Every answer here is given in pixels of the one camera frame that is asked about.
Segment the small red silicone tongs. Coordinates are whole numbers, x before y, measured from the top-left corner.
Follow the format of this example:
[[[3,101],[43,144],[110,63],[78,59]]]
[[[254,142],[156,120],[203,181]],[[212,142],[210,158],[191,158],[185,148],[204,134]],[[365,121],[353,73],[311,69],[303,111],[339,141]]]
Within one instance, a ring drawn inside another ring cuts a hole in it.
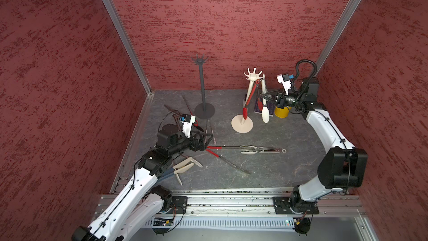
[[[246,95],[247,97],[246,97],[246,100],[244,102],[244,107],[243,107],[243,119],[247,119],[248,106],[249,106],[249,103],[250,103],[250,101],[251,101],[254,93],[257,92],[257,98],[256,98],[256,100],[258,100],[259,98],[261,98],[261,95],[259,94],[259,91],[257,89],[258,86],[259,86],[260,81],[261,81],[261,79],[258,79],[256,81],[252,81],[252,80],[250,81],[249,90],[247,92],[247,95]]]

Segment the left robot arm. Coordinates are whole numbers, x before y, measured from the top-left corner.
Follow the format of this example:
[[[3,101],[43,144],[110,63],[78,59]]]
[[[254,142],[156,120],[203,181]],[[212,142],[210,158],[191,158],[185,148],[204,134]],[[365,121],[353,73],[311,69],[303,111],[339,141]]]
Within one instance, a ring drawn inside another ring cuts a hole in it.
[[[213,139],[211,133],[158,132],[156,145],[134,165],[133,176],[113,202],[89,226],[78,227],[74,241],[127,241],[144,223],[172,207],[172,192],[157,185],[172,166],[172,160],[185,150],[204,151]]]

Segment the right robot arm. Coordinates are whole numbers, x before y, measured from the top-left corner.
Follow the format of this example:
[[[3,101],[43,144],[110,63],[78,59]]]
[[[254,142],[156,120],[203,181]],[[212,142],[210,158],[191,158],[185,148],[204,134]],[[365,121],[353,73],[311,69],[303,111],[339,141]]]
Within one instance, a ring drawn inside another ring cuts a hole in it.
[[[325,149],[326,155],[317,168],[316,176],[296,186],[289,198],[290,211],[305,215],[322,197],[331,193],[346,194],[349,189],[361,187],[368,154],[345,138],[324,104],[318,101],[316,63],[303,59],[296,63],[295,70],[294,75],[278,75],[282,89],[263,92],[261,97],[278,108],[291,108],[302,115]]]

